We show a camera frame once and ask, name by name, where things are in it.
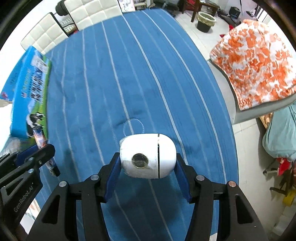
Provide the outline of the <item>white oval device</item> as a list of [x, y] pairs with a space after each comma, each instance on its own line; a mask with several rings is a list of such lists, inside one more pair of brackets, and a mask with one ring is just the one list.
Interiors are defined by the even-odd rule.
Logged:
[[174, 142], [160, 133], [131, 135], [120, 141], [120, 161], [126, 175], [141, 179], [161, 179], [176, 165]]

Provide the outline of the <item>red fabric item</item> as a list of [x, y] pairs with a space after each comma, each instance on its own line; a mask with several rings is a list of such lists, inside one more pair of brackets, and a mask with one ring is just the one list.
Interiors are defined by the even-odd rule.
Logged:
[[282, 176], [284, 174], [284, 172], [287, 171], [292, 165], [292, 162], [289, 161], [287, 158], [283, 158], [283, 157], [276, 158], [276, 161], [279, 162], [279, 166], [277, 169], [278, 176]]

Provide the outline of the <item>right white padded chair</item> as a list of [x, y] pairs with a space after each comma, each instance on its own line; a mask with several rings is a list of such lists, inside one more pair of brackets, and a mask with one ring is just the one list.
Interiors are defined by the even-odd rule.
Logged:
[[116, 0], [66, 0], [64, 5], [79, 31], [122, 15]]

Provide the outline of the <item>white padded chair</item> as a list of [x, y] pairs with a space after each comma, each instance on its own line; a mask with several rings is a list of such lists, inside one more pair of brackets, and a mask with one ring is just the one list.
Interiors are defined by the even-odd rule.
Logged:
[[64, 5], [79, 31], [122, 15], [116, 0], [66, 0]]
[[46, 54], [67, 38], [68, 35], [50, 12], [25, 35], [21, 46], [24, 50], [33, 46], [40, 53]]

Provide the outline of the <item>teal fabric bundle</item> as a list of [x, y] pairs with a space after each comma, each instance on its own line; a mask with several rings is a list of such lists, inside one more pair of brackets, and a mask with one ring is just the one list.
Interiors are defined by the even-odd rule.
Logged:
[[295, 104], [273, 113], [262, 146], [273, 158], [295, 161]]

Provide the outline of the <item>left white padded chair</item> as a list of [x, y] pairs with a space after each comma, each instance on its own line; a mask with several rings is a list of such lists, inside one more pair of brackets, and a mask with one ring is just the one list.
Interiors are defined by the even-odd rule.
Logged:
[[24, 50], [33, 46], [40, 53], [46, 54], [67, 38], [68, 35], [50, 12], [25, 35], [21, 46]]

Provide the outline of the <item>blue lighter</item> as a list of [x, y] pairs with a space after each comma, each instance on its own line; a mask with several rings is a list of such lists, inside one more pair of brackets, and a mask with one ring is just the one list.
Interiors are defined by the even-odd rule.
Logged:
[[42, 161], [45, 163], [51, 175], [59, 177], [60, 170], [54, 160], [54, 147], [48, 144], [42, 126], [33, 127], [33, 135], [38, 148], [41, 149], [42, 153], [45, 155]]

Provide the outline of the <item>orange white patterned cloth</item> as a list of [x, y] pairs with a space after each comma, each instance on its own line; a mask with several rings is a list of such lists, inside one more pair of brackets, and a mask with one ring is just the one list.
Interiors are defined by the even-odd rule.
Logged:
[[228, 77], [241, 111], [295, 94], [295, 61], [268, 25], [244, 20], [210, 52]]

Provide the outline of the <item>green trash bin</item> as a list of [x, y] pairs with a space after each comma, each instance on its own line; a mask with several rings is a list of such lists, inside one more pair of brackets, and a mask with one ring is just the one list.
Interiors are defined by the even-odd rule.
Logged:
[[216, 23], [216, 18], [208, 13], [199, 11], [197, 15], [197, 29], [207, 33]]

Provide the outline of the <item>blue striped cloth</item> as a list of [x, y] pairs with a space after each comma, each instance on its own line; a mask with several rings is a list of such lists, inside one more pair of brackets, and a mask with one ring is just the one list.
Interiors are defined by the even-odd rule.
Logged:
[[41, 169], [43, 206], [62, 181], [99, 172], [120, 140], [139, 133], [171, 138], [185, 163], [217, 183], [238, 181], [235, 139], [214, 75], [167, 12], [149, 9], [85, 28], [46, 56], [49, 142], [61, 172]]

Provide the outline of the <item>blue cardboard box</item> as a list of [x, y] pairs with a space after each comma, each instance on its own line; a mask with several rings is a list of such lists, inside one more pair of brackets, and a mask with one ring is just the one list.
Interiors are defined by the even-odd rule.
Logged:
[[48, 137], [47, 92], [51, 68], [51, 60], [30, 46], [11, 71], [1, 90], [1, 101], [12, 105], [10, 134], [1, 147], [2, 154], [33, 145], [36, 126], [41, 126]]

